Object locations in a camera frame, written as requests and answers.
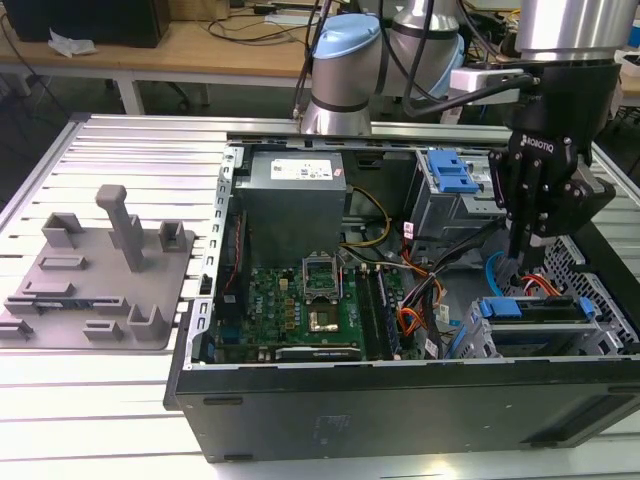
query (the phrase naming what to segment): vertical gray post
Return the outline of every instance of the vertical gray post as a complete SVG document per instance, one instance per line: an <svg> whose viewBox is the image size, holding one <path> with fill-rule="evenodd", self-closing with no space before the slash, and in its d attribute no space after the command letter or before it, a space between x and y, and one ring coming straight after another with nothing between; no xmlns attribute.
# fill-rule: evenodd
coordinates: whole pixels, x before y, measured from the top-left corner
<svg viewBox="0 0 640 480"><path fill-rule="evenodd" d="M144 257L131 225L127 207L124 205L125 198L127 198L127 190L122 185L103 185L96 195L96 203L109 215L113 234L118 240L129 269L132 272L140 272Z"/></svg>

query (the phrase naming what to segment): blue plastic latch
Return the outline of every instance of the blue plastic latch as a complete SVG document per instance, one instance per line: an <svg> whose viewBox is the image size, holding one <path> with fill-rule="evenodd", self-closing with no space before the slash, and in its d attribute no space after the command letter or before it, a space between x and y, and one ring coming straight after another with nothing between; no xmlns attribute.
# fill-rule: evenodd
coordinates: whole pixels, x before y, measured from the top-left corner
<svg viewBox="0 0 640 480"><path fill-rule="evenodd" d="M467 166L453 150L430 150L429 170L442 193L476 193L480 187L469 176Z"/></svg>
<svg viewBox="0 0 640 480"><path fill-rule="evenodd" d="M482 312L482 316L484 318L493 317L493 309L491 308L491 304L488 300L483 300L480 302L480 311Z"/></svg>
<svg viewBox="0 0 640 480"><path fill-rule="evenodd" d="M579 303L580 308L582 308L582 311L587 316L587 318L591 319L596 316L596 307L593 306L591 300L589 300L587 297L580 297Z"/></svg>
<svg viewBox="0 0 640 480"><path fill-rule="evenodd" d="M482 314L487 317L522 317L518 302L509 297L485 298L480 303Z"/></svg>

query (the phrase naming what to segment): floor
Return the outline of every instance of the floor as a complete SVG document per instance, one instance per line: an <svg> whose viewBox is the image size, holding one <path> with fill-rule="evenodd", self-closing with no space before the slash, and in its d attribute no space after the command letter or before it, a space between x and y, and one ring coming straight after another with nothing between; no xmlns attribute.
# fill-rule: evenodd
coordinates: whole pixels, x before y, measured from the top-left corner
<svg viewBox="0 0 640 480"><path fill-rule="evenodd" d="M17 98L0 76L0 208L2 208L29 175L65 124L65 117L35 79L32 95ZM70 112L123 113L117 90L109 89L102 80L43 78L60 103ZM287 118L291 110L292 90L288 88L246 87L224 85L213 89L210 106L200 105L200 88L183 85L192 100L189 112L179 108L180 98L164 83L143 82L141 93L147 114L237 116ZM391 114L382 114L382 99L371 103L373 120L414 121L404 116L399 105ZM437 118L426 119L437 121ZM480 107L465 109L463 123L500 125L498 111ZM633 122L616 121L605 129L597 142L627 171L640 156L640 126ZM640 182L640 167L633 178Z"/></svg>

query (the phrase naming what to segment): black tube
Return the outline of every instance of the black tube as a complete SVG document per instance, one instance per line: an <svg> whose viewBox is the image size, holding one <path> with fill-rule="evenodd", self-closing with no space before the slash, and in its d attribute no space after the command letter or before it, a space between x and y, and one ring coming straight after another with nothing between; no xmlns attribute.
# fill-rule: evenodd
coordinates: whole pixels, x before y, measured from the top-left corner
<svg viewBox="0 0 640 480"><path fill-rule="evenodd" d="M407 72L406 68L404 68L404 65L402 65L402 62L398 58L398 55L396 55L396 52L393 50L393 47L391 47L391 40L389 40L389 34L387 33L387 29L384 27L383 2L384 0L378 0L378 21L380 22L380 34L382 35L382 40L384 41L385 47L387 47L389 56L393 59L393 63L396 64L396 66L398 67L398 70L400 70L400 73L402 74L404 79L408 82L409 73ZM429 95L429 93L426 90L424 90L420 85L418 85L415 81L413 82L413 88L415 88L418 91L418 93L420 93L420 95L422 95L427 100L430 100L431 102L438 103L440 101L437 98Z"/></svg>
<svg viewBox="0 0 640 480"><path fill-rule="evenodd" d="M413 105L411 105L411 90L409 90L408 96L405 90L405 96L402 97L402 107L405 113L410 117L419 117L422 115L442 113L447 110L451 110L452 108L461 107L470 102L475 102L477 100L482 100L483 98L487 98L498 93L506 92L507 90L531 87L535 84L535 82L536 79L533 75L525 73L523 75L510 78L509 80L505 80L501 83L491 85L490 87L476 90L475 92L465 93L464 95L460 95L459 97L440 102L437 105L427 106L423 109L416 109Z"/></svg>
<svg viewBox="0 0 640 480"><path fill-rule="evenodd" d="M487 53L491 53L494 57L496 57L496 59L498 59L498 57L501 57L500 52L498 52L493 47L493 45L491 45L491 43L484 37L484 35L480 33L480 30L478 30L478 26L476 25L476 22L473 21L473 18L471 18L471 16L469 15L469 12L467 12L467 9L464 6L464 0L456 0L456 2L458 3L458 10L460 10L460 14L464 18L464 21L467 22L467 25L469 26L469 30L471 30L471 33L473 33L473 36L478 39L484 51Z"/></svg>

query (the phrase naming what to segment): computer case side panel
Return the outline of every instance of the computer case side panel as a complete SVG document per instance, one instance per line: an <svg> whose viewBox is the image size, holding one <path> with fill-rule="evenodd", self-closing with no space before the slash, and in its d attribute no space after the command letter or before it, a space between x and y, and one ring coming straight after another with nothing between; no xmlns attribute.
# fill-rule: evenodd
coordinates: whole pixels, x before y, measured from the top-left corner
<svg viewBox="0 0 640 480"><path fill-rule="evenodd" d="M640 408L636 361L179 375L209 462L573 447Z"/></svg>

